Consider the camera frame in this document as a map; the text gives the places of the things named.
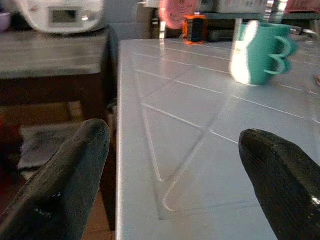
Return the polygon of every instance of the pink object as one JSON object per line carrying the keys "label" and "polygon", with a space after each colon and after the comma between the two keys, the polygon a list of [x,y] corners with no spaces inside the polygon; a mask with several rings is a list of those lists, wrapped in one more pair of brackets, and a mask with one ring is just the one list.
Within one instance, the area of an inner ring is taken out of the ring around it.
{"label": "pink object", "polygon": [[320,13],[320,0],[288,0],[285,13],[294,12]]}
{"label": "pink object", "polygon": [[11,24],[10,13],[0,13],[0,33],[7,30]]}
{"label": "pink object", "polygon": [[159,16],[170,29],[182,29],[185,15],[193,15],[198,0],[162,0]]}

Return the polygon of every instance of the dark wooden table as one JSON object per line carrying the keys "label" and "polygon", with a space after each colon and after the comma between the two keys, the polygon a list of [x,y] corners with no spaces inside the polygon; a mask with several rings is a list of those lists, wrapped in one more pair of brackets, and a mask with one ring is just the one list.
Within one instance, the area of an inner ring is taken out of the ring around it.
{"label": "dark wooden table", "polygon": [[[0,106],[80,101],[85,120],[107,121],[106,100],[114,95],[101,66],[107,36],[107,30],[76,36],[36,31],[0,34]],[[116,214],[115,156],[110,148],[101,179],[112,231]]]}

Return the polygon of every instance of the table surface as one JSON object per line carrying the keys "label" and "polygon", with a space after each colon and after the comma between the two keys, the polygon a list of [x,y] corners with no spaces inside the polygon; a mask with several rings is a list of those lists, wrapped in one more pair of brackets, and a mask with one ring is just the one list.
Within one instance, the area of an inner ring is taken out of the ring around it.
{"label": "table surface", "polygon": [[37,31],[0,34],[0,79],[100,73],[105,32],[53,35]]}
{"label": "table surface", "polygon": [[246,86],[230,42],[121,42],[117,240],[276,240],[238,139],[266,130],[320,164],[320,47],[299,45],[290,73]]}

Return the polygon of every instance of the purple cup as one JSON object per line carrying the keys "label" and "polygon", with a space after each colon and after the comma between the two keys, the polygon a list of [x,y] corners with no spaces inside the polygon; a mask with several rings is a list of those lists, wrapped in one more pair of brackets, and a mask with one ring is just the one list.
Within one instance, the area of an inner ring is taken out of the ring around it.
{"label": "purple cup", "polygon": [[7,30],[11,24],[10,13],[0,12],[0,33]]}

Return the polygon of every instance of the wooden floor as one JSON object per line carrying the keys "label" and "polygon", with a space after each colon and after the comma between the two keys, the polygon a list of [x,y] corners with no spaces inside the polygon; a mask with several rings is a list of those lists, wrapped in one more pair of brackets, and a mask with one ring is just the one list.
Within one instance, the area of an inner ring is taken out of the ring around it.
{"label": "wooden floor", "polygon": [[111,232],[109,229],[109,223],[101,192],[98,192],[82,240],[114,239],[114,232]]}

